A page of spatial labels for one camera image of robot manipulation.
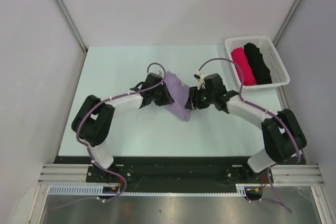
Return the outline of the purple t shirt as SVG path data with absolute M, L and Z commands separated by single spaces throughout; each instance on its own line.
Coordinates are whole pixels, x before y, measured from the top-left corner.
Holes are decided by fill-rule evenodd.
M 188 122 L 191 118 L 191 110 L 186 109 L 188 101 L 189 86 L 185 85 L 174 73 L 166 72 L 164 83 L 169 94 L 173 98 L 172 104 L 166 105 L 166 109 L 182 121 Z

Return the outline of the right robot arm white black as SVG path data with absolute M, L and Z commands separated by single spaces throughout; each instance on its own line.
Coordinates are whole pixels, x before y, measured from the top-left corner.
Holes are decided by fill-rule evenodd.
M 306 137 L 290 109 L 267 110 L 242 98 L 235 90 L 226 90 L 219 74 L 194 75 L 198 85 L 189 89 L 185 108 L 206 109 L 213 105 L 218 111 L 235 115 L 253 124 L 262 131 L 264 148 L 251 156 L 242 169 L 243 179 L 254 183 L 261 172 L 268 167 L 296 156 L 301 158 L 301 150 L 307 146 Z

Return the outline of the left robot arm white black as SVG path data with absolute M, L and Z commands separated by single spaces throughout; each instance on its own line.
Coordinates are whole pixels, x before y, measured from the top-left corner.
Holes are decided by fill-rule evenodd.
M 103 181 L 110 182 L 116 175 L 116 169 L 112 166 L 114 158 L 106 143 L 112 119 L 151 103 L 157 106 L 174 103 L 164 80 L 165 76 L 150 72 L 145 81 L 122 95 L 106 99 L 94 95 L 86 97 L 71 129 L 76 133 L 77 141 L 87 149 L 92 163 L 99 167 L 97 174 Z

